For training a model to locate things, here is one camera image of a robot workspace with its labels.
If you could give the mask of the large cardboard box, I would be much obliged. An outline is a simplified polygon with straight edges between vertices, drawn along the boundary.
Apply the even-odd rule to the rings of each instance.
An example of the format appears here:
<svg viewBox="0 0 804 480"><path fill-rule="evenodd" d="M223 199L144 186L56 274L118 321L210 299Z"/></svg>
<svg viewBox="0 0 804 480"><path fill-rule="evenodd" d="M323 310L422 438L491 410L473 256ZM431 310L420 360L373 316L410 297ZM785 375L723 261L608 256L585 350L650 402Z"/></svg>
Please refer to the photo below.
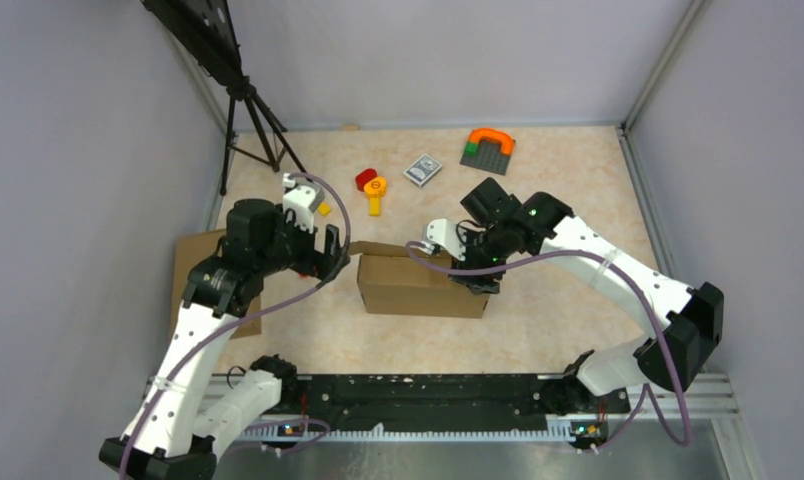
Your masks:
<svg viewBox="0 0 804 480"><path fill-rule="evenodd" d="M398 245L356 241L356 281L370 314L480 319L488 294L474 294L447 275L428 269Z"/></svg>

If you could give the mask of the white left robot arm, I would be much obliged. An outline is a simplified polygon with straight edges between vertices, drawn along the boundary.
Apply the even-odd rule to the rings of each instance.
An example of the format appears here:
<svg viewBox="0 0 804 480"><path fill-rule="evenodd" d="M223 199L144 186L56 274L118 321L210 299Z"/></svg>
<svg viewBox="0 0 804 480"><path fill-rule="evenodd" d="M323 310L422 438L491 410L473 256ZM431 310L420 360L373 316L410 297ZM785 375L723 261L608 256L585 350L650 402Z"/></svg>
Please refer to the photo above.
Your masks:
<svg viewBox="0 0 804 480"><path fill-rule="evenodd" d="M351 221L327 225L316 249L315 206L235 203L211 254L189 270L167 352L133 420L99 460L121 479L210 479L228 448L262 413L297 404L295 366L262 356L205 411L203 397L236 331L317 293L349 263Z"/></svg>

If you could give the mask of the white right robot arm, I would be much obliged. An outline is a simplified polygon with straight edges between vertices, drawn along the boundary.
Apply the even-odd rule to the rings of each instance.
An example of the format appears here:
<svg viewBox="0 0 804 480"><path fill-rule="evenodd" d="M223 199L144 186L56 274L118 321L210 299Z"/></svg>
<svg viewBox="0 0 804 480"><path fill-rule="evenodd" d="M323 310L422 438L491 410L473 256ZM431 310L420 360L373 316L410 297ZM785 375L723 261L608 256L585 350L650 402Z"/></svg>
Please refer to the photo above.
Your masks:
<svg viewBox="0 0 804 480"><path fill-rule="evenodd" d="M469 228L430 222L423 239L453 259L451 280L475 294L496 294L514 254L544 256L620 307L640 335L584 354L567 369L567 404L590 412L608 394L645 383L684 392L722 338L724 294L709 282L692 287L641 263L545 193L526 201L486 178L461 201Z"/></svg>

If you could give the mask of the yellow rectangular block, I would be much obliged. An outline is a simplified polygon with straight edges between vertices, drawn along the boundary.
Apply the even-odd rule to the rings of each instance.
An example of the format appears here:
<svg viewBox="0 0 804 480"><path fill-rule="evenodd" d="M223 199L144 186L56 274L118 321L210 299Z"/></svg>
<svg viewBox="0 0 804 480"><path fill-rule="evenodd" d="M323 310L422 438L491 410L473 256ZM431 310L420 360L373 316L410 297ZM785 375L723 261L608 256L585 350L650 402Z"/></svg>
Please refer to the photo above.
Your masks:
<svg viewBox="0 0 804 480"><path fill-rule="evenodd" d="M320 214L321 214L323 217L327 217L327 216L328 216L328 215L329 215L329 214L332 212L332 207L331 207L329 204L327 204L327 203L323 202L323 203L321 203L321 204L318 206L317 211L318 211L318 212L319 212L319 213L320 213Z"/></svg>

